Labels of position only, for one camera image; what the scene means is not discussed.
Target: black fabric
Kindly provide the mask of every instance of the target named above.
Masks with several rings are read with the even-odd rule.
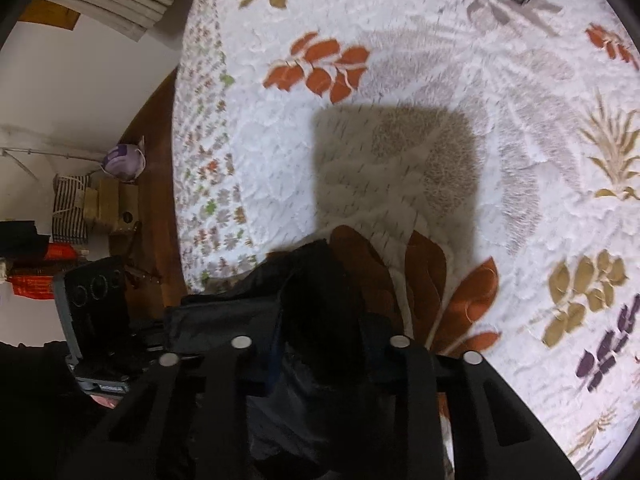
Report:
[[[44,257],[49,237],[39,235],[33,221],[0,222],[0,258],[24,262]]]
[[[69,452],[107,411],[66,367],[66,343],[0,343],[0,478],[53,480]]]
[[[325,241],[266,261],[225,294],[188,296],[167,313],[167,344],[205,353],[273,309],[285,352],[271,395],[247,400],[256,468],[269,480],[396,478],[393,399],[366,380],[362,299]]]

